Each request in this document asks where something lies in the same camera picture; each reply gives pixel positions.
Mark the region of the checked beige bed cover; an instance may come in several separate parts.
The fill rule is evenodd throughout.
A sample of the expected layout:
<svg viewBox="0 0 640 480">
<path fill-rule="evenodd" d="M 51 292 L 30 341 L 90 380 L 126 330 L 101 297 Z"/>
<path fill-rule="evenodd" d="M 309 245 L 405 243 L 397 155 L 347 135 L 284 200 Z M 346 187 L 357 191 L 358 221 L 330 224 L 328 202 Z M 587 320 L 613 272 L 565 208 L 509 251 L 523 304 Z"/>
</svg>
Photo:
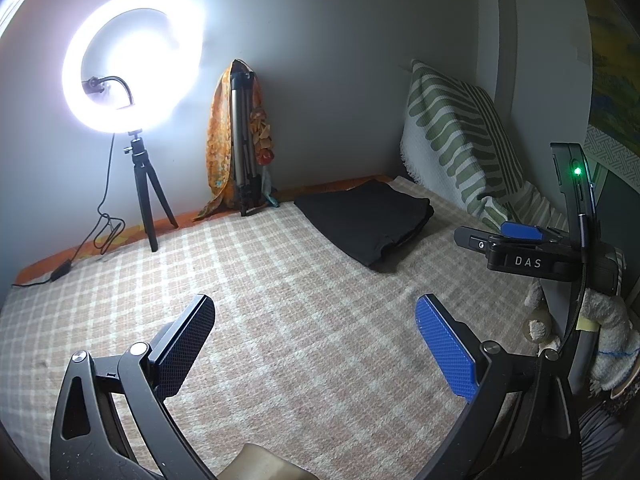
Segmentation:
<svg viewBox="0 0 640 480">
<path fill-rule="evenodd" d="M 82 262 L 61 281 L 9 294 L 1 311 L 1 420 L 49 471 L 58 392 L 75 351 L 114 356 L 151 339 L 198 294 L 216 323 L 171 416 L 212 471 L 244 444 L 322 479 L 411 479 L 464 402 L 416 328 L 435 295 L 480 339 L 532 354 L 529 281 L 454 244 L 464 210 L 432 195 L 421 235 L 380 270 L 331 244 L 293 204 L 169 233 Z"/>
</svg>

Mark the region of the orange patterned scarf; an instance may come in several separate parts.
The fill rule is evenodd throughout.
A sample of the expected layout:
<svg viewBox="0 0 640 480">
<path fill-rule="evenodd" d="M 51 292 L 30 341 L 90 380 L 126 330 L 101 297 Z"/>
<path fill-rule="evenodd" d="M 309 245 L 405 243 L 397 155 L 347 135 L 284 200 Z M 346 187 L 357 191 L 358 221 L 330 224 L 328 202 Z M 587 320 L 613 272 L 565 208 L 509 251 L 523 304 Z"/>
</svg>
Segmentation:
<svg viewBox="0 0 640 480">
<path fill-rule="evenodd" d="M 204 220 L 222 211 L 226 206 L 236 209 L 232 177 L 232 121 L 231 121 L 231 74 L 232 70 L 252 72 L 248 64 L 236 58 L 220 76 L 210 104 L 208 125 L 205 135 L 205 168 L 207 184 L 212 198 L 194 217 Z M 271 126 L 262 99 L 259 79 L 254 76 L 250 94 L 250 135 L 256 150 L 259 166 L 268 166 L 274 159 Z"/>
</svg>

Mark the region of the black pants yellow stripes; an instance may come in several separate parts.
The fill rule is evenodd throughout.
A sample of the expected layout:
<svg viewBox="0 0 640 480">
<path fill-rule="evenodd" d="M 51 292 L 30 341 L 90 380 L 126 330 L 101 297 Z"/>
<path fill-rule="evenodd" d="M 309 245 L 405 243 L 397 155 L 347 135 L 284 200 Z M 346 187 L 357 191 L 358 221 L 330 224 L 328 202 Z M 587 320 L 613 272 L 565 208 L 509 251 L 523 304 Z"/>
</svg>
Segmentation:
<svg viewBox="0 0 640 480">
<path fill-rule="evenodd" d="M 427 198 L 378 180 L 299 196 L 294 205 L 327 240 L 368 268 L 417 237 L 434 214 Z"/>
</svg>

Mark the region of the green striped white pillow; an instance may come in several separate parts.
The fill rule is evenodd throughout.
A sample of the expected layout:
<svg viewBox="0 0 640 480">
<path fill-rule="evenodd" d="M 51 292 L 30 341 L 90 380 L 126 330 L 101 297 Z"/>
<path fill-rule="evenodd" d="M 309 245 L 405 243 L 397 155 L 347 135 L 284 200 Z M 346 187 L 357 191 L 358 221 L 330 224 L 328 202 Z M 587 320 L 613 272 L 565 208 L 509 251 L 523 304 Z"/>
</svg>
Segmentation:
<svg viewBox="0 0 640 480">
<path fill-rule="evenodd" d="M 419 60 L 411 62 L 400 154 L 416 183 L 491 231 L 507 221 L 568 229 L 565 214 L 526 179 L 488 93 Z"/>
</svg>

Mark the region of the folded silver tripod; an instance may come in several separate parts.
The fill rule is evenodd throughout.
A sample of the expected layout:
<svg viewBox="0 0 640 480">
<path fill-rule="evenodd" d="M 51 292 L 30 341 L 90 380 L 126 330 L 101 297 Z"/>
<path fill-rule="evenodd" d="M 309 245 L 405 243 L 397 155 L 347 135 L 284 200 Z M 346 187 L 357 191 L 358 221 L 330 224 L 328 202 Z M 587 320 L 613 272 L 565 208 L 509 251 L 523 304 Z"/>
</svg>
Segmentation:
<svg viewBox="0 0 640 480">
<path fill-rule="evenodd" d="M 241 216 L 259 206 L 262 199 L 262 177 L 258 174 L 250 113 L 253 109 L 254 74 L 232 70 L 230 76 L 231 133 L 234 187 Z"/>
</svg>

